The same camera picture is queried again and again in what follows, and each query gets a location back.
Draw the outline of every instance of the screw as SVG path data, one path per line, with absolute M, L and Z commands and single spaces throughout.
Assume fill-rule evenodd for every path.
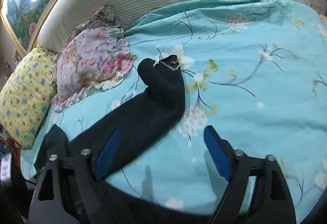
M 240 149 L 237 149 L 237 150 L 234 151 L 234 154 L 236 156 L 238 156 L 238 157 L 241 157 L 241 156 L 244 155 L 244 152 L 242 150 L 240 150 Z
M 269 161 L 275 161 L 275 160 L 276 160 L 276 158 L 275 158 L 274 155 L 268 155 L 268 156 L 267 156 L 267 159 L 268 159 Z
M 51 160 L 51 161 L 55 161 L 57 158 L 58 158 L 58 155 L 51 155 L 51 156 L 49 157 L 49 160 Z
M 89 154 L 91 154 L 91 150 L 88 149 L 88 148 L 83 149 L 83 150 L 81 151 L 81 155 L 82 155 L 82 156 L 87 156 L 87 155 L 89 155 Z

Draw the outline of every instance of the turquoise bed sheet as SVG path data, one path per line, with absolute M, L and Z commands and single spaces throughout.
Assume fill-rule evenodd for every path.
M 141 17 L 126 36 L 136 67 L 144 58 L 178 55 L 186 111 L 107 182 L 162 206 L 212 214 L 227 186 L 203 140 L 213 125 L 234 149 L 276 156 L 300 223 L 327 185 L 327 26 L 319 15 L 294 0 L 197 0 Z M 24 176 L 36 173 L 38 149 L 54 123 L 72 140 L 145 88 L 133 68 L 111 90 L 60 114 L 50 109 L 34 148 L 22 151 Z M 253 185 L 251 179 L 242 210 Z

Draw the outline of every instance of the pink floral pillow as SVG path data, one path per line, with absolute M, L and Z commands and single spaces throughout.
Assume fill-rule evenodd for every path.
M 108 14 L 103 17 L 104 11 L 108 13 L 108 7 L 100 9 L 103 11 L 99 14 L 97 10 L 88 23 L 82 24 L 82 29 L 76 28 L 72 32 L 72 35 L 77 35 L 59 54 L 58 93 L 53 100 L 55 110 L 81 100 L 94 83 L 107 80 L 111 82 L 107 87 L 116 86 L 133 66 L 123 29 L 117 27 L 117 22 L 112 23 L 114 15 L 107 20 Z

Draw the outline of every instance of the gold rope trim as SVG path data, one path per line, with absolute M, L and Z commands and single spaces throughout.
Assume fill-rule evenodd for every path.
M 36 47 L 36 43 L 37 43 L 37 38 L 39 37 L 39 33 L 40 33 L 40 30 L 45 22 L 45 20 L 48 18 L 51 10 L 53 9 L 53 7 L 55 6 L 55 4 L 57 3 L 58 0 L 55 0 L 54 3 L 51 5 L 51 7 L 49 8 L 47 14 L 45 15 L 45 17 L 43 18 L 43 21 L 41 23 L 41 25 L 39 26 L 39 29 L 38 31 L 36 32 L 37 34 L 35 35 L 34 37 L 34 40 L 33 40 L 33 44 L 32 44 L 32 47 L 31 47 L 31 50 L 34 49 Z M 0 3 L 0 17 L 2 19 L 2 22 L 4 24 L 4 27 L 6 28 L 8 34 L 10 35 L 12 41 L 15 43 L 15 45 L 17 46 L 17 49 L 20 53 L 20 55 L 22 57 L 25 57 L 26 54 L 27 54 L 27 50 L 24 49 L 24 47 L 22 46 L 22 44 L 19 42 L 19 40 L 17 39 L 12 27 L 7 23 L 6 19 L 4 18 L 3 14 L 2 14 L 2 4 L 3 4 L 3 0 L 1 0 L 1 3 Z

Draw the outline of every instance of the blue pad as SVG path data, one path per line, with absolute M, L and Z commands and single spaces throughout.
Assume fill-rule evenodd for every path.
M 112 137 L 108 140 L 102 149 L 98 159 L 96 160 L 95 171 L 93 173 L 96 180 L 100 180 L 106 176 L 110 168 L 110 164 L 120 145 L 120 128 L 116 128 Z
M 220 176 L 224 177 L 226 181 L 229 181 L 232 176 L 229 171 L 229 160 L 208 127 L 204 130 L 204 142 L 207 145 Z

